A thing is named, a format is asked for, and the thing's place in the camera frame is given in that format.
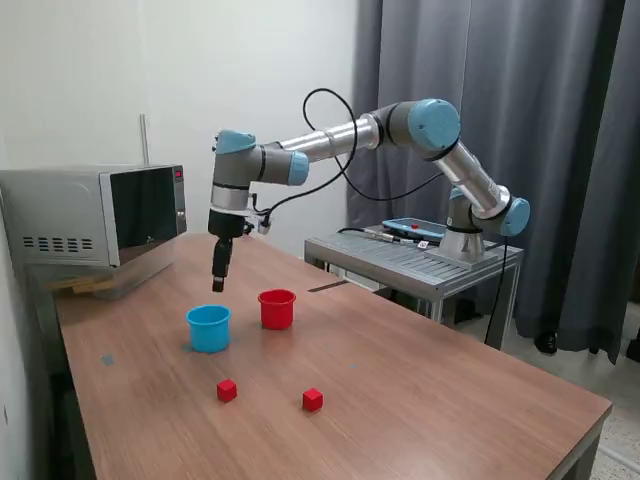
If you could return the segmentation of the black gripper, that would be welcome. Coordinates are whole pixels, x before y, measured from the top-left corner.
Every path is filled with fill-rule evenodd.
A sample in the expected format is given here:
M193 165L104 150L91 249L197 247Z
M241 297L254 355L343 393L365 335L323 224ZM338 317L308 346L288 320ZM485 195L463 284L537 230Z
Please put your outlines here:
M211 258L212 291L224 291L233 251L233 239L244 234L244 217L211 209L208 231L219 239L215 242Z

